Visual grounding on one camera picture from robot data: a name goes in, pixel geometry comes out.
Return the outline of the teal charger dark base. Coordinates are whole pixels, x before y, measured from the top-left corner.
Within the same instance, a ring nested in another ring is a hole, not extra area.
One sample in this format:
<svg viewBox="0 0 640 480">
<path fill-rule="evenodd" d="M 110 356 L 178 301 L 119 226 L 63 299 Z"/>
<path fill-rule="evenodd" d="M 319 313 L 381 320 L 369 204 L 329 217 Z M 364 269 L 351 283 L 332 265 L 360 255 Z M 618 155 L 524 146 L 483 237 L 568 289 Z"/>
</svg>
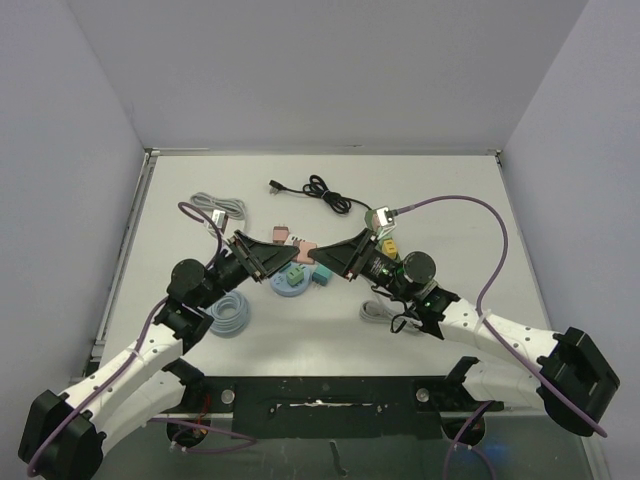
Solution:
<svg viewBox="0 0 640 480">
<path fill-rule="evenodd" d="M 319 287 L 326 287 L 333 273 L 324 265 L 318 264 L 311 275 L 311 281 Z"/>
</svg>

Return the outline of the mint green charger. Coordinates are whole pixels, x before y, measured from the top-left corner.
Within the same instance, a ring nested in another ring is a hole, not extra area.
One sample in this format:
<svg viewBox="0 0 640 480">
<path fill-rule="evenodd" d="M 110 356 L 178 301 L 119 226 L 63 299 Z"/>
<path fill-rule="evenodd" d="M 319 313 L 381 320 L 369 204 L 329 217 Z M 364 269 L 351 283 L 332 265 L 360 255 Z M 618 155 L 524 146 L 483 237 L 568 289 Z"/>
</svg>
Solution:
<svg viewBox="0 0 640 480">
<path fill-rule="evenodd" d="M 304 266 L 292 266 L 286 271 L 286 281 L 290 287 L 296 287 L 298 284 L 303 283 L 305 279 L 305 267 Z"/>
</svg>

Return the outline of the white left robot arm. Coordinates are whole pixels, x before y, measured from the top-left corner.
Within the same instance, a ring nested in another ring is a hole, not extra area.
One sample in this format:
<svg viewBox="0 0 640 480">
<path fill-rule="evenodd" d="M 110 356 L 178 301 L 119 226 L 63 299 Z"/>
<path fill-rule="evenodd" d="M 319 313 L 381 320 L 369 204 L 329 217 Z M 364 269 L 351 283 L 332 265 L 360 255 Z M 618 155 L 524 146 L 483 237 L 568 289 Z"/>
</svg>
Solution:
<svg viewBox="0 0 640 480">
<path fill-rule="evenodd" d="M 249 278 L 273 276 L 298 253 L 236 232 L 209 264 L 179 262 L 136 340 L 82 381 L 33 401 L 18 450 L 28 476 L 90 479 L 111 449 L 153 417 L 198 407 L 202 374 L 183 357 L 213 323 L 206 309 Z"/>
</svg>

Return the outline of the small pink charger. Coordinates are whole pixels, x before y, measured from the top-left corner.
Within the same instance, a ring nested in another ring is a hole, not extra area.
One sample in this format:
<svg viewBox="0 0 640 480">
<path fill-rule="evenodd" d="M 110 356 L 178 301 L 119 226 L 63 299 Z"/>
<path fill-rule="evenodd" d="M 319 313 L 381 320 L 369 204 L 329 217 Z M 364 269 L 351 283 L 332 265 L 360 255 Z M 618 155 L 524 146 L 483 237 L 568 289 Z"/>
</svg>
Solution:
<svg viewBox="0 0 640 480">
<path fill-rule="evenodd" d="M 299 241 L 295 243 L 295 246 L 298 248 L 299 252 L 296 256 L 295 261 L 300 264 L 305 265 L 313 265 L 315 260 L 310 257 L 310 252 L 317 248 L 317 244 L 308 241 Z"/>
</svg>

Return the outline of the yellow charger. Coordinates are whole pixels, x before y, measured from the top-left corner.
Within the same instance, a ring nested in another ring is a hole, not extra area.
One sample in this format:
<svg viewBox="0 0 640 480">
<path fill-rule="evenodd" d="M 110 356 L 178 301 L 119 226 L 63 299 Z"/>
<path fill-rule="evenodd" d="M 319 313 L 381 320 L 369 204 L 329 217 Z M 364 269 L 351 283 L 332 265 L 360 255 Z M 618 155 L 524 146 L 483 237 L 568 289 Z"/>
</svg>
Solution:
<svg viewBox="0 0 640 480">
<path fill-rule="evenodd" d="M 382 241 L 381 251 L 390 259 L 395 260 L 398 257 L 398 248 L 395 241 L 392 238 L 388 238 Z"/>
</svg>

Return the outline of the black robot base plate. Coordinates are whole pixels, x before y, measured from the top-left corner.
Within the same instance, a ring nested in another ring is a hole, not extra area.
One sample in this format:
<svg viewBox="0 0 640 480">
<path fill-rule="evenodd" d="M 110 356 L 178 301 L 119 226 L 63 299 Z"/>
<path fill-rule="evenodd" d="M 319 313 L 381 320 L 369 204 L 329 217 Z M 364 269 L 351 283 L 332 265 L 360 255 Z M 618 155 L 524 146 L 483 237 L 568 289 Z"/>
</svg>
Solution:
<svg viewBox="0 0 640 480">
<path fill-rule="evenodd" d="M 443 415 L 467 417 L 480 405 L 444 376 L 206 377 L 169 411 L 206 411 L 259 440 L 424 440 L 441 437 Z"/>
</svg>

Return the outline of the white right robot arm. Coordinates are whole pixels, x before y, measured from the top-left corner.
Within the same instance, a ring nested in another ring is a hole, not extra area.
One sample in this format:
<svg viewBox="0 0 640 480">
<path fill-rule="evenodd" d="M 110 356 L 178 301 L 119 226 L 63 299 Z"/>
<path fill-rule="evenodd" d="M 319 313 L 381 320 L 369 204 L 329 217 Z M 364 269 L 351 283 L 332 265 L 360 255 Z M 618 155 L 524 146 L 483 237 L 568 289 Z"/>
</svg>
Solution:
<svg viewBox="0 0 640 480">
<path fill-rule="evenodd" d="M 362 276 L 382 288 L 405 306 L 418 330 L 514 365 L 500 373 L 476 365 L 449 379 L 445 395 L 452 406 L 466 409 L 488 400 L 528 405 L 576 435 L 604 432 L 599 422 L 620 380 L 584 331 L 570 327 L 560 333 L 481 312 L 438 285 L 436 264 L 428 254 L 413 251 L 392 259 L 377 249 L 370 230 L 312 249 L 309 256 L 347 280 Z"/>
</svg>

